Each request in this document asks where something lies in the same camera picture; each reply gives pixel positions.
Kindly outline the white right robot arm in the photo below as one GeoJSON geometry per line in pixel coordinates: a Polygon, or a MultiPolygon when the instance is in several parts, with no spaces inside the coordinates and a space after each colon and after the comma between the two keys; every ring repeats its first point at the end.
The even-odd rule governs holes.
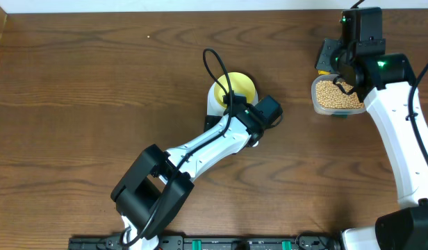
{"type": "Polygon", "coordinates": [[[381,135],[397,187],[397,212],[341,233],[342,249],[428,249],[428,127],[419,78],[402,53],[383,40],[326,39],[316,69],[352,86],[381,135]]]}

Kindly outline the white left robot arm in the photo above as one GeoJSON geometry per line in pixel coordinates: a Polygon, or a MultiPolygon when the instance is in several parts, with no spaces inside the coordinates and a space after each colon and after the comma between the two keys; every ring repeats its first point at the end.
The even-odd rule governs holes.
{"type": "Polygon", "coordinates": [[[177,216],[194,181],[223,158],[258,144],[280,116],[279,105],[235,103],[195,139],[163,151],[153,144],[135,159],[110,194],[125,228],[123,249],[154,249],[177,216]]]}

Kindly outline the pale yellow bowl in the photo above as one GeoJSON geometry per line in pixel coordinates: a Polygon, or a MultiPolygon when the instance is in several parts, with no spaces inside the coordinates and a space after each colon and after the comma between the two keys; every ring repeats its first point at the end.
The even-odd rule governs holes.
{"type": "MultiPolygon", "coordinates": [[[[247,103],[253,105],[258,102],[258,93],[254,82],[247,75],[240,72],[229,72],[228,73],[231,87],[235,94],[244,95],[247,99],[247,103]]],[[[223,89],[217,84],[213,84],[213,97],[217,104],[226,108],[227,105],[223,102],[223,96],[225,95],[223,89]]]]}

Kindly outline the yellow measuring scoop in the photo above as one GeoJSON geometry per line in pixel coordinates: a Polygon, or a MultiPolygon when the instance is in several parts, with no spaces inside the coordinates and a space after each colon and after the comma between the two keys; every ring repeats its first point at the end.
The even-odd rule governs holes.
{"type": "Polygon", "coordinates": [[[330,72],[326,72],[326,71],[318,70],[318,74],[319,74],[319,75],[329,75],[329,74],[330,74],[330,72]]]}

